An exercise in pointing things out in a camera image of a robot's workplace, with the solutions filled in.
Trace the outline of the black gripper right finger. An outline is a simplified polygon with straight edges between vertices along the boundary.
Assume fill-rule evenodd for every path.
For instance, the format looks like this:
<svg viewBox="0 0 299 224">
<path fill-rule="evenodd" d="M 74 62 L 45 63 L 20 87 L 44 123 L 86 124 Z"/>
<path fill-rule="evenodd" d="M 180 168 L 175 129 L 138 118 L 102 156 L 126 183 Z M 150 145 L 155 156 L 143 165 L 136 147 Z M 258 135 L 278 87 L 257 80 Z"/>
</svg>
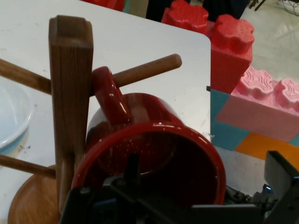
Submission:
<svg viewBox="0 0 299 224">
<path fill-rule="evenodd" d="M 265 219 L 266 224 L 297 224 L 299 222 L 299 172 L 278 151 L 268 151 L 264 178 L 278 202 Z"/>
</svg>

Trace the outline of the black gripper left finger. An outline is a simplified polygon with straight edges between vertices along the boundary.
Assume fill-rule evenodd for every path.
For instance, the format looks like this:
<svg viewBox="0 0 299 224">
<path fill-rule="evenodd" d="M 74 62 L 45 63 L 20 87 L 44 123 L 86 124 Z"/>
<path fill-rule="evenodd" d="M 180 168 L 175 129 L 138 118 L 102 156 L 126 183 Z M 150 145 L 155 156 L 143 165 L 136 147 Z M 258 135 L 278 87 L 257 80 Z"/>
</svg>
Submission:
<svg viewBox="0 0 299 224">
<path fill-rule="evenodd" d="M 102 190 L 75 187 L 67 197 L 61 224 L 192 224 L 189 210 L 180 208 L 140 184 L 138 154 L 127 160 L 124 175 Z"/>
</svg>

